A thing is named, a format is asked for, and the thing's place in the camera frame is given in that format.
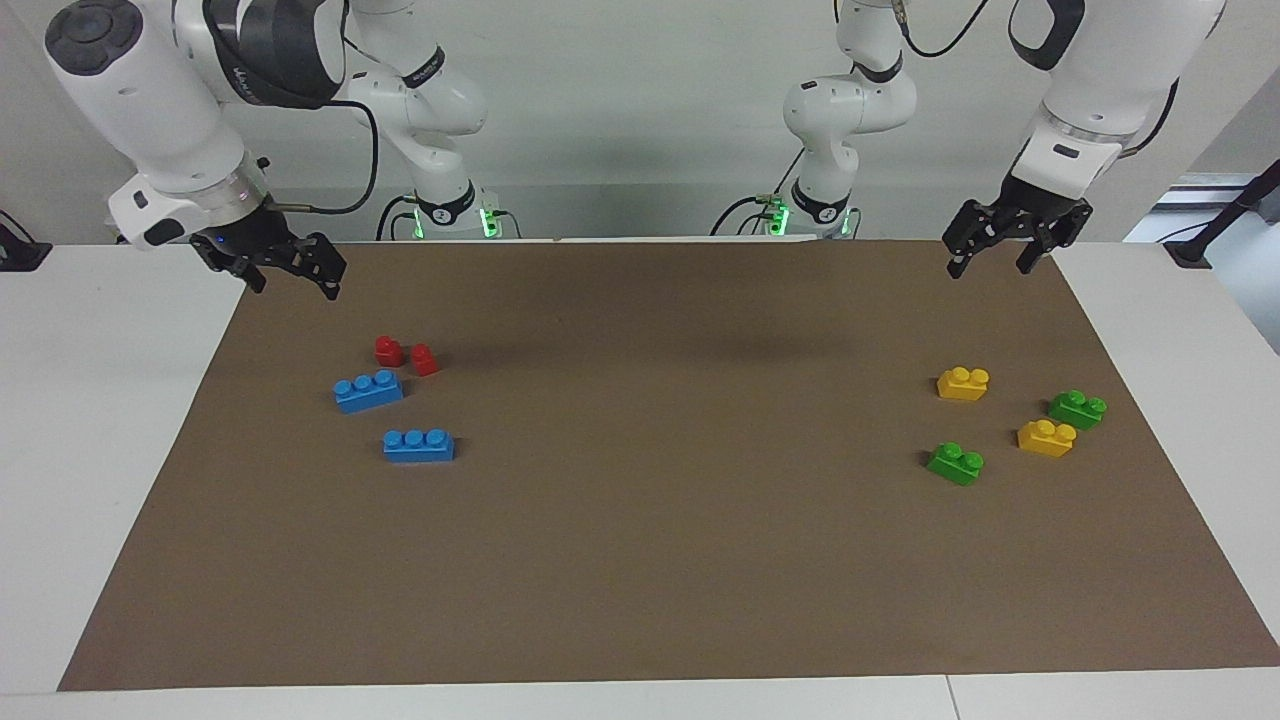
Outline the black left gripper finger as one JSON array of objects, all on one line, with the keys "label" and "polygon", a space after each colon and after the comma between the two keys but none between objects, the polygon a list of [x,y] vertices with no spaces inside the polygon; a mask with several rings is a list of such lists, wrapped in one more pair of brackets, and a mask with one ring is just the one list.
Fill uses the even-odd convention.
[{"label": "black left gripper finger", "polygon": [[947,273],[960,279],[972,259],[1004,241],[1002,209],[975,199],[966,200],[943,232],[943,245],[950,252]]},{"label": "black left gripper finger", "polygon": [[1028,217],[1021,222],[1027,245],[1015,261],[1023,275],[1029,275],[1042,258],[1055,249],[1070,247],[1079,236],[1079,208],[1050,220],[1043,217]]}]

